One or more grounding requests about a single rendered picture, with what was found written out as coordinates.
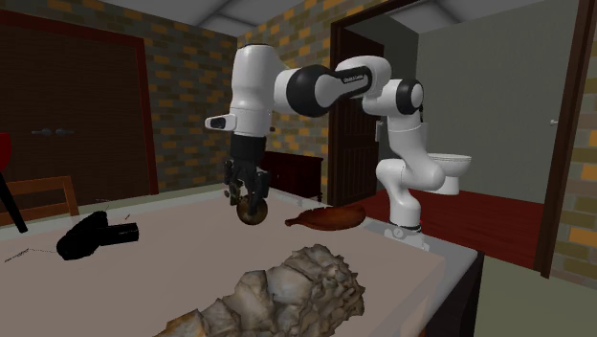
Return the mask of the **black hair dryer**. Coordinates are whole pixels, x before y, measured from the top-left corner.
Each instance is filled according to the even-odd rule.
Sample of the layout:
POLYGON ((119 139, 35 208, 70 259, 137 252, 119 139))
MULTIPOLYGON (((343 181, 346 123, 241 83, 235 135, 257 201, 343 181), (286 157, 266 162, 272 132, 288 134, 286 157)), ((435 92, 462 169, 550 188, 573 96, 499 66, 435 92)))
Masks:
POLYGON ((135 222, 109 225, 106 211, 96 211, 81 219, 56 244, 57 253, 64 260, 86 258, 100 246, 139 240, 135 222))

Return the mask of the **dark brown double door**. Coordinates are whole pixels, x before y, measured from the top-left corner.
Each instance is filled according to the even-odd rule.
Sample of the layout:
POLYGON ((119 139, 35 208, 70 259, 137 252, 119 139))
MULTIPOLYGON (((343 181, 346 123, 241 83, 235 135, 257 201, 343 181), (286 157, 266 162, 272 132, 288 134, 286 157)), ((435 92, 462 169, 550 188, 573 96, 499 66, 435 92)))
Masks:
POLYGON ((158 191, 144 43, 0 10, 5 178, 68 176, 80 205, 158 191))

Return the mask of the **dark brown open door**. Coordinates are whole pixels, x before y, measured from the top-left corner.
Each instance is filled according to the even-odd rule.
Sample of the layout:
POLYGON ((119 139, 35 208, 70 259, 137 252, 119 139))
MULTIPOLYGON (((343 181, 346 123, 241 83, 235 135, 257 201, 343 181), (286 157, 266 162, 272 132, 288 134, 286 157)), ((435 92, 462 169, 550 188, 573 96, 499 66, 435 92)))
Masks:
POLYGON ((375 194, 379 146, 378 118, 367 115, 359 99, 337 101, 329 114, 328 195, 332 206, 342 206, 375 194))

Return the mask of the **dark red cabinet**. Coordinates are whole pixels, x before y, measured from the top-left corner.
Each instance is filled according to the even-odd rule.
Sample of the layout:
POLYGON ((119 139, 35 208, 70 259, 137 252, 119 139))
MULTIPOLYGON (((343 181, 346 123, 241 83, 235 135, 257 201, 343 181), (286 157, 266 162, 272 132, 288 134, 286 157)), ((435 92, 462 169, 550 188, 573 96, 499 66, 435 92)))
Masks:
POLYGON ((271 174, 270 187, 322 201, 322 158, 266 151, 260 167, 271 174))

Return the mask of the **brown wooden serving board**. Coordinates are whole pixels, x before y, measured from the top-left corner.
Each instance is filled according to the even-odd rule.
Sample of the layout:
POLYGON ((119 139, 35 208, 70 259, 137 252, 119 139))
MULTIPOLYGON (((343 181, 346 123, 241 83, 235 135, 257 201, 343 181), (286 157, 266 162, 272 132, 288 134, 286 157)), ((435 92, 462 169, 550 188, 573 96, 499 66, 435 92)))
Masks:
POLYGON ((288 227, 300 225, 317 231, 333 232, 355 228, 365 218, 365 208, 361 205, 321 207, 304 211, 295 218, 286 219, 285 225, 288 227))

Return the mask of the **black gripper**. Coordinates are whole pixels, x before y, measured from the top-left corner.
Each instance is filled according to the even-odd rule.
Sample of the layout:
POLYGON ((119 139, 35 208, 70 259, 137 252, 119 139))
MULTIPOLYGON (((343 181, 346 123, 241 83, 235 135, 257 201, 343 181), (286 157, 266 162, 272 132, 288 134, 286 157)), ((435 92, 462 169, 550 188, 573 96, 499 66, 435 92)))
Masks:
POLYGON ((238 169, 254 170, 247 173, 244 179, 247 197, 250 201, 249 214, 254 214, 257 203, 268 197, 271 174, 268 171, 256 169, 261 163, 266 148, 266 137, 253 137, 232 134, 231 160, 224 164, 224 184, 228 187, 224 194, 230 199, 230 204, 236 206, 241 200, 243 182, 237 178, 238 169))

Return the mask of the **wooden chair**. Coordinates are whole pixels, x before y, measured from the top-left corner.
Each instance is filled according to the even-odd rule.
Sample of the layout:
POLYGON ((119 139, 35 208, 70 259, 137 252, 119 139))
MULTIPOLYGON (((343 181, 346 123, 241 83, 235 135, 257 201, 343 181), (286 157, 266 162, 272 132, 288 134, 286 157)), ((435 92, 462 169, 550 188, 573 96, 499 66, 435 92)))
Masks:
MULTIPOLYGON (((42 191, 62 190, 65 201, 62 203, 19 210, 24 221, 35 220, 49 216, 68 213, 70 216, 79 215, 75 191, 70 176, 41 178, 7 183, 12 197, 21 194, 31 194, 42 191)), ((7 210, 0 213, 0 226, 14 224, 7 210)))

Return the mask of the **white toilet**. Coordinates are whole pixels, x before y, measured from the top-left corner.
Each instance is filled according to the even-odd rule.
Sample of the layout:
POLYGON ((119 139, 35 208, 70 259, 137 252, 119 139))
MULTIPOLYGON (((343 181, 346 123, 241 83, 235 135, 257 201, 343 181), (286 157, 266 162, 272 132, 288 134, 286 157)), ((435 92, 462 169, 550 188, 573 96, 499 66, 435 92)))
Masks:
POLYGON ((431 153, 430 158, 444 171, 444 184, 437 190, 428 192, 443 195, 458 195, 460 193, 459 178, 469 168, 472 157, 449 153, 431 153))

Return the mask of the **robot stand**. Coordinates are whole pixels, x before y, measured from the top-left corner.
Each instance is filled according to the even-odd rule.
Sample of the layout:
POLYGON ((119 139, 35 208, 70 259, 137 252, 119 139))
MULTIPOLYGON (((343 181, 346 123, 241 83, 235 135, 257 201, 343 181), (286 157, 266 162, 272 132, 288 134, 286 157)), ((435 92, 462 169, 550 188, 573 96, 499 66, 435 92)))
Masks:
POLYGON ((445 259, 445 274, 430 298, 432 313, 418 337, 475 337, 483 252, 372 218, 363 227, 445 259))

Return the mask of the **brown round bowl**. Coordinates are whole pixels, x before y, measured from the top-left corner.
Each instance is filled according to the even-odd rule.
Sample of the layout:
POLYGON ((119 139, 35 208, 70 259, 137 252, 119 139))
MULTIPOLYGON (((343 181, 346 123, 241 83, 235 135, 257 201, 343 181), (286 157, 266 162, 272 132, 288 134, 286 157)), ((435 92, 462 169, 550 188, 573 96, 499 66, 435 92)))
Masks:
POLYGON ((265 220, 268 214, 268 205, 264 199, 260 200, 254 214, 249 214, 250 201, 247 197, 243 197, 236 205, 236 213, 238 218, 245 224, 254 226, 265 220))

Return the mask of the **red chair with black leg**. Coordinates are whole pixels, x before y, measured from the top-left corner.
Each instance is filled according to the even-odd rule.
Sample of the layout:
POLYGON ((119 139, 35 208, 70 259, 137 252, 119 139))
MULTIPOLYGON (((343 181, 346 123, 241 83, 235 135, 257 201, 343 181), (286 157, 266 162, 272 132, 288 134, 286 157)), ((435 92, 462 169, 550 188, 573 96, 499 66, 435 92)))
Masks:
POLYGON ((18 207, 12 197, 11 191, 2 171, 8 165, 11 158, 11 139, 8 133, 0 133, 0 200, 3 202, 8 214, 11 217, 17 230, 23 234, 29 231, 18 207))

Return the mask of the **grey white rock figure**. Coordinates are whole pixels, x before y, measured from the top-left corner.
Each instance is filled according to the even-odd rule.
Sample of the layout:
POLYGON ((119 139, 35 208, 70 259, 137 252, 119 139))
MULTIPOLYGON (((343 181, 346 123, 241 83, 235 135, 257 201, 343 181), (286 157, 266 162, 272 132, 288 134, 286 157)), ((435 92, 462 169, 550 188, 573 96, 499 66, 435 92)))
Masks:
POLYGON ((331 337, 365 312, 357 274, 320 244, 242 275, 231 295, 166 323, 154 337, 331 337))

